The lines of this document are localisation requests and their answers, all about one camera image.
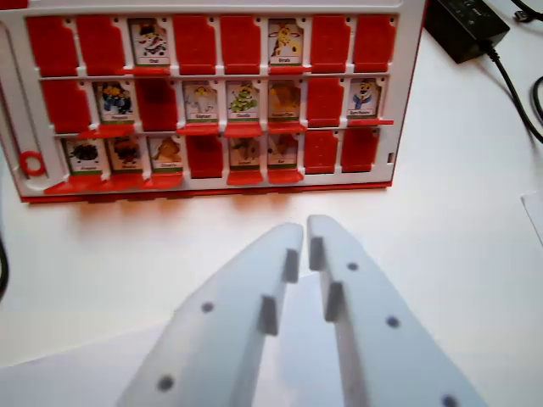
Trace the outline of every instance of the white surface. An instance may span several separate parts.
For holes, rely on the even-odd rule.
[[[280,334],[266,337],[255,407],[342,402],[333,325],[322,318],[318,277],[287,288]],[[9,407],[113,407],[164,326],[0,369],[0,399]]]
[[[298,281],[303,233],[294,223],[275,226],[187,298],[119,407],[250,407],[264,340],[278,333],[287,282]],[[173,386],[161,392],[164,375]]]
[[[237,13],[239,6],[243,5],[243,12],[251,13],[255,17],[255,24],[260,26],[260,75],[224,75],[224,65],[221,64],[221,57],[217,60],[216,75],[179,75],[179,66],[171,55],[171,79],[174,82],[173,87],[176,90],[178,128],[184,127],[185,120],[185,105],[182,86],[179,83],[181,80],[207,80],[210,85],[217,91],[218,102],[218,125],[219,131],[224,131],[227,124],[227,98],[226,98],[226,83],[231,80],[261,80],[257,84],[259,88],[259,106],[260,106],[260,125],[264,134],[259,138],[260,142],[260,172],[264,178],[263,182],[254,185],[228,185],[227,179],[230,174],[230,163],[228,159],[227,139],[221,139],[222,145],[222,177],[208,179],[193,179],[190,173],[190,166],[185,165],[183,171],[183,182],[174,190],[204,190],[204,189],[239,189],[239,188],[260,188],[260,187],[277,187],[277,184],[272,184],[268,180],[267,174],[267,130],[268,130],[268,82],[278,79],[295,79],[302,80],[300,86],[300,106],[299,106],[299,122],[301,125],[307,125],[306,117],[306,99],[308,92],[308,80],[314,76],[323,76],[323,74],[304,73],[303,75],[268,75],[268,18],[285,17],[283,10],[277,9],[277,4],[264,5],[262,2],[254,0],[239,0],[235,4],[228,2],[225,5],[225,0],[206,0],[194,7],[191,4],[176,4],[174,6],[166,6],[168,3],[163,2],[160,5],[149,4],[146,0],[130,0],[130,5],[110,3],[107,6],[104,3],[96,0],[78,0],[65,1],[62,0],[63,7],[57,7],[54,10],[55,15],[65,15],[70,17],[70,22],[64,21],[64,26],[71,30],[76,46],[81,48],[79,36],[77,34],[76,19],[74,15],[79,13],[90,12],[92,14],[109,14],[111,19],[117,19],[117,22],[112,22],[113,25],[120,29],[123,40],[123,48],[126,55],[126,67],[132,68],[132,45],[130,44],[128,24],[126,23],[126,15],[133,13],[142,13],[146,17],[157,17],[165,19],[167,31],[173,32],[171,15],[175,13],[205,13],[214,19],[210,23],[215,27],[216,33],[216,54],[221,55],[221,37],[220,37],[220,18],[221,14]],[[344,88],[344,99],[342,114],[339,120],[339,126],[333,128],[319,128],[314,130],[334,130],[335,137],[338,138],[338,159],[332,174],[308,175],[303,180],[295,183],[296,186],[311,186],[311,185],[329,185],[329,184],[352,184],[352,183],[369,183],[369,182],[390,182],[392,179],[395,163],[389,162],[389,157],[394,157],[398,150],[401,128],[404,121],[404,113],[406,112],[406,103],[409,95],[409,87],[411,84],[412,72],[417,53],[418,38],[420,36],[420,27],[423,19],[424,0],[410,0],[409,2],[399,2],[397,0],[366,0],[356,2],[353,5],[353,0],[340,0],[334,5],[323,6],[320,3],[325,3],[322,0],[313,0],[305,6],[295,6],[289,4],[288,16],[295,17],[298,20],[300,28],[304,30],[305,46],[303,54],[303,64],[309,65],[311,61],[309,40],[311,39],[312,15],[313,13],[341,13],[349,21],[345,21],[350,27],[350,44],[349,57],[346,64],[346,70],[343,74],[326,74],[326,76],[341,78],[342,83],[338,84]],[[64,161],[64,153],[59,142],[60,138],[76,137],[76,134],[59,135],[54,132],[54,125],[48,117],[47,109],[42,97],[41,81],[56,81],[56,80],[74,80],[81,83],[80,88],[87,95],[87,104],[92,118],[90,128],[98,127],[100,120],[98,119],[98,107],[96,104],[96,95],[92,87],[92,82],[98,79],[101,81],[110,80],[118,81],[122,79],[127,83],[129,88],[133,89],[134,75],[116,75],[116,76],[88,76],[85,62],[80,59],[80,66],[77,69],[77,77],[48,77],[41,78],[39,68],[36,67],[34,55],[31,50],[29,35],[26,29],[25,18],[29,15],[49,15],[51,14],[50,6],[58,5],[55,0],[41,0],[39,3],[33,3],[28,9],[13,10],[5,13],[0,13],[0,54],[7,55],[3,62],[0,62],[0,81],[7,84],[6,88],[6,105],[10,112],[11,121],[18,125],[15,129],[13,137],[9,137],[8,124],[4,123],[3,116],[0,114],[0,134],[2,142],[6,144],[8,152],[8,162],[10,168],[14,172],[15,180],[18,189],[22,196],[25,197],[41,197],[44,195],[44,189],[53,187],[59,184],[69,176],[70,172]],[[394,25],[396,28],[394,55],[389,63],[386,73],[356,73],[355,66],[352,63],[352,53],[355,46],[355,34],[358,24],[358,14],[360,13],[380,13],[389,14],[394,17]],[[19,72],[15,70],[15,65],[19,67]],[[382,102],[378,111],[378,118],[382,120],[393,120],[393,125],[382,125],[378,129],[378,148],[375,160],[372,164],[372,170],[368,172],[350,172],[344,173],[339,152],[342,151],[344,140],[344,129],[347,127],[347,104],[349,102],[348,95],[350,89],[350,81],[352,78],[370,77],[376,78],[387,76],[386,86],[383,87]],[[149,154],[146,153],[147,143],[146,136],[156,136],[156,132],[144,132],[142,121],[137,109],[137,98],[132,93],[132,103],[134,110],[134,129],[136,136],[140,137],[140,149],[143,164],[143,178],[150,177],[151,164]],[[173,132],[163,132],[162,135],[172,135]],[[47,168],[48,176],[26,177],[22,173],[19,161],[16,159],[18,154],[14,146],[14,139],[17,139],[20,145],[20,150],[26,149],[38,151]],[[298,137],[298,171],[301,174],[305,173],[304,164],[304,137]],[[183,163],[187,163],[185,159],[186,144],[184,137],[181,142],[181,152]],[[111,169],[108,160],[101,159],[104,166],[102,177],[109,178]],[[135,190],[135,195],[148,190]],[[89,191],[79,192],[80,194],[88,194]]]
[[[334,324],[345,407],[485,407],[364,248],[336,220],[307,221],[310,268]]]
[[[500,4],[513,25],[515,7]],[[497,48],[526,103],[542,37],[541,24],[513,27]],[[539,407],[543,249],[520,196],[543,189],[543,150],[500,84],[490,61],[455,65],[424,32],[386,191],[29,206],[4,171],[0,364],[162,321],[261,233],[323,213],[364,244],[488,405]]]

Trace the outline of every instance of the small red tab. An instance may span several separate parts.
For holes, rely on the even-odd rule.
[[[262,127],[258,121],[230,122],[224,130],[224,136],[229,138],[258,137],[261,134]]]
[[[120,30],[108,15],[78,15],[77,33],[88,75],[123,75],[125,52]]]
[[[268,170],[268,181],[271,184],[293,184],[302,181],[304,176],[295,168],[285,170]]]
[[[88,191],[91,185],[99,184],[100,182],[102,182],[101,176],[69,176],[68,180],[53,185],[43,192],[49,195],[59,193],[79,193]]]
[[[137,103],[145,131],[174,131],[177,125],[176,91],[166,79],[136,80]]]
[[[112,174],[109,179],[89,186],[91,191],[109,192],[138,188],[143,184],[141,174]]]
[[[184,136],[211,136],[219,134],[218,123],[187,123],[185,127],[177,129],[177,133]]]
[[[311,72],[308,66],[270,66],[270,75],[299,75]]]
[[[307,128],[301,125],[299,121],[269,121],[268,133],[283,134],[283,133],[303,133]]]
[[[332,174],[336,164],[338,139],[331,130],[305,134],[304,167],[306,174]]]
[[[228,185],[254,185],[264,181],[258,170],[231,170],[228,174]]]
[[[361,14],[356,26],[355,72],[386,72],[394,51],[396,28],[385,14]]]
[[[207,23],[207,16],[178,14],[172,20],[181,75],[214,75],[215,28]]]
[[[78,138],[115,138],[134,134],[134,125],[99,125],[91,135],[88,131],[80,133]]]
[[[350,27],[344,15],[315,15],[311,33],[312,72],[345,72]]]
[[[187,137],[188,166],[192,178],[222,177],[222,143],[217,136]]]
[[[42,76],[76,76],[74,33],[63,25],[62,17],[28,17],[28,34],[36,65]]]
[[[28,0],[2,0],[0,10],[16,10],[17,8],[28,8]]]
[[[43,98],[56,133],[88,130],[91,114],[87,95],[77,81],[42,81]]]
[[[222,59],[227,74],[260,73],[260,27],[253,18],[221,16]]]
[[[309,127],[337,127],[344,88],[336,78],[311,78],[307,88]]]
[[[347,125],[349,127],[361,127],[361,126],[375,126],[375,125],[393,125],[393,120],[381,120],[381,119],[349,119]]]
[[[183,173],[153,174],[142,185],[141,189],[171,189],[179,186],[183,181]]]
[[[368,172],[377,154],[379,137],[372,127],[347,129],[344,133],[341,165],[343,172]]]

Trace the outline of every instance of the character card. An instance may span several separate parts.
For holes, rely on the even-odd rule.
[[[268,168],[296,168],[298,141],[292,134],[268,136]]]
[[[354,79],[350,82],[347,118],[377,117],[381,87],[372,78]]]
[[[269,120],[298,120],[300,89],[294,81],[270,81]]]
[[[166,31],[156,19],[129,19],[135,65],[169,65]]]
[[[258,121],[258,91],[250,81],[227,82],[229,121]]]
[[[208,81],[183,83],[187,123],[215,122],[219,120],[217,93]]]
[[[63,138],[62,147],[66,162],[73,176],[94,176],[102,174],[104,167],[98,152],[98,140]]]
[[[295,19],[269,20],[270,65],[301,65],[304,32]]]
[[[181,137],[178,135],[148,138],[153,172],[183,171],[180,144]]]
[[[100,121],[106,125],[134,122],[132,84],[130,82],[94,82]]]
[[[135,136],[110,138],[106,143],[113,174],[143,171],[142,155]]]
[[[260,168],[259,141],[254,137],[231,138],[230,168],[232,170],[258,170]]]

